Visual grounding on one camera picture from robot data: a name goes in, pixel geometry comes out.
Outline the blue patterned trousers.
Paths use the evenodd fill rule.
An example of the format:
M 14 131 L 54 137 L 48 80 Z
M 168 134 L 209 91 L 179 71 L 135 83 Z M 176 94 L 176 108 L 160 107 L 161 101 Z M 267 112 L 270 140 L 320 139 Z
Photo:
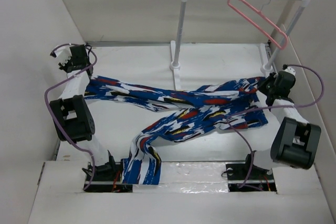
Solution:
M 172 111 L 134 137 L 129 156 L 122 159 L 122 183 L 157 185 L 162 160 L 152 142 L 158 137 L 179 143 L 217 129 L 244 130 L 268 123 L 257 96 L 257 83 L 262 79 L 243 78 L 174 91 L 96 76 L 86 88 L 85 99 L 125 102 L 153 112 Z

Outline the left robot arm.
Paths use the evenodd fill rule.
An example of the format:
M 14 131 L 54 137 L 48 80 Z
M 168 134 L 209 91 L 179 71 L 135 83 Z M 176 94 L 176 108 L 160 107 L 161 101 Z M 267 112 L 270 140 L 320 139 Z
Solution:
M 87 44 L 62 44 L 51 51 L 59 69 L 66 73 L 66 79 L 62 82 L 65 87 L 60 97 L 46 104 L 59 139 L 87 154 L 91 163 L 83 169 L 84 173 L 93 181 L 102 182 L 113 180 L 118 171 L 113 156 L 95 136 L 94 119 L 85 101 L 85 91 L 93 74 L 90 54 Z

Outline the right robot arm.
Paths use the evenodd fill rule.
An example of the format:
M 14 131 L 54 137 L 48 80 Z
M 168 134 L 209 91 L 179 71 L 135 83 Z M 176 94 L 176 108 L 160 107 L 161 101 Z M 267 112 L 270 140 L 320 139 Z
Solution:
M 271 148 L 246 156 L 243 173 L 247 178 L 254 179 L 275 167 L 310 169 L 313 165 L 321 128 L 304 119 L 288 97 L 295 83 L 296 72 L 292 67 L 273 72 L 258 83 L 258 90 L 266 96 L 266 104 L 280 128 Z

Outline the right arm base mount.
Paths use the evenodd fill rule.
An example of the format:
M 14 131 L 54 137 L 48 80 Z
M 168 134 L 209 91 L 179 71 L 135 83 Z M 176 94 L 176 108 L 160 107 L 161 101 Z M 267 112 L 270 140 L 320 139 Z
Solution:
M 251 166 L 251 154 L 244 161 L 225 163 L 225 170 L 221 176 L 227 179 L 229 192 L 276 192 L 276 183 L 272 173 Z

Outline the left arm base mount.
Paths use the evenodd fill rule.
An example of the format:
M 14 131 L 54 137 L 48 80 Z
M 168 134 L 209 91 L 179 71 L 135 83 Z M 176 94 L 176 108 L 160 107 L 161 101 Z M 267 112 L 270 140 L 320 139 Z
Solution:
M 133 186 L 131 184 L 123 184 L 121 178 L 121 172 L 123 171 L 123 165 L 121 163 L 116 164 L 116 171 L 112 175 L 98 175 L 95 173 L 93 181 L 89 184 L 91 178 L 91 164 L 88 168 L 82 168 L 86 179 L 84 183 L 85 192 L 87 193 L 132 193 Z

